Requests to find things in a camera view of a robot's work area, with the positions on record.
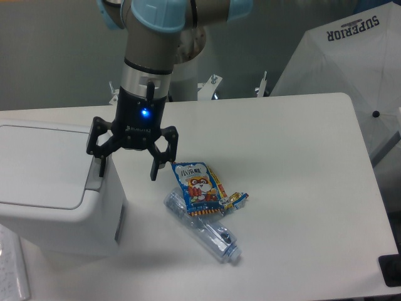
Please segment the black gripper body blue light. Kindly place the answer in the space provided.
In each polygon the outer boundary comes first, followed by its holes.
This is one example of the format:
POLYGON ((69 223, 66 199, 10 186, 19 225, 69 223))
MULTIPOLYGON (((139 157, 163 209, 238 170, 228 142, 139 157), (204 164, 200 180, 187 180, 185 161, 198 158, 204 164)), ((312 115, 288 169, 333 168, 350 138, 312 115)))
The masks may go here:
POLYGON ((145 88, 138 97, 121 88, 115 119, 112 122, 112 142, 124 149, 145 150, 161 136, 160 124, 166 98, 157 98, 155 86, 145 88))

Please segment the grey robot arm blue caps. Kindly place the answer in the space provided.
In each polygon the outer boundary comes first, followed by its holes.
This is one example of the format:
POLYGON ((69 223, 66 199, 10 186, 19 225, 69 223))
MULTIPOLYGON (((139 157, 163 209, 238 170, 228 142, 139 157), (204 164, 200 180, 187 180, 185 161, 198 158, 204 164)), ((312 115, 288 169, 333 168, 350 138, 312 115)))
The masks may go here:
POLYGON ((174 162, 179 134, 160 124, 168 98, 183 30, 247 16, 252 1, 97 1, 106 25, 128 32, 118 103, 113 122, 94 117, 87 154, 105 173, 107 158, 124 149, 148 150, 155 180, 166 162, 174 162))

